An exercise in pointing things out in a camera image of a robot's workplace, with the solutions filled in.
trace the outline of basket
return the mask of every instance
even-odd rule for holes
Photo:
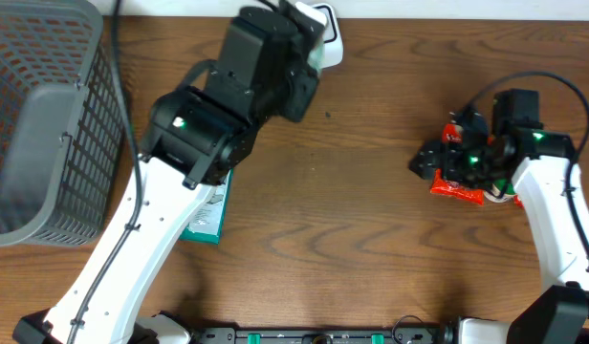
[[[0,0],[0,246],[78,246],[103,228],[120,114],[83,0]]]

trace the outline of white backdrop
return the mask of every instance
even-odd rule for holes
[[[90,0],[107,14],[113,0]],[[305,1],[317,3],[322,1]],[[589,0],[331,0],[342,18],[589,20]],[[252,0],[124,0],[124,14],[234,16]]]

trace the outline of wooden table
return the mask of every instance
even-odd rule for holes
[[[122,72],[138,137],[154,100],[216,57],[228,19],[123,21]],[[234,174],[219,246],[176,245],[142,314],[242,327],[384,327],[473,315],[511,321],[539,295],[534,244],[513,204],[430,195],[407,170],[448,112],[516,71],[549,70],[589,97],[589,23],[341,20],[345,57],[301,124],[272,119]],[[541,119],[578,140],[581,106],[549,79]],[[489,100],[482,109],[490,117]],[[130,171],[123,155],[114,200]],[[581,162],[589,205],[589,145]],[[54,305],[93,246],[0,248],[0,342]]]

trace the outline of green connector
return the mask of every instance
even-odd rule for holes
[[[248,334],[248,344],[260,344],[260,334]]]
[[[383,335],[382,334],[371,335],[371,344],[383,344]]]

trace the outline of green light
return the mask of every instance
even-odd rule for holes
[[[171,125],[173,125],[176,128],[185,128],[186,121],[181,117],[176,117],[173,119],[173,122],[171,122]]]

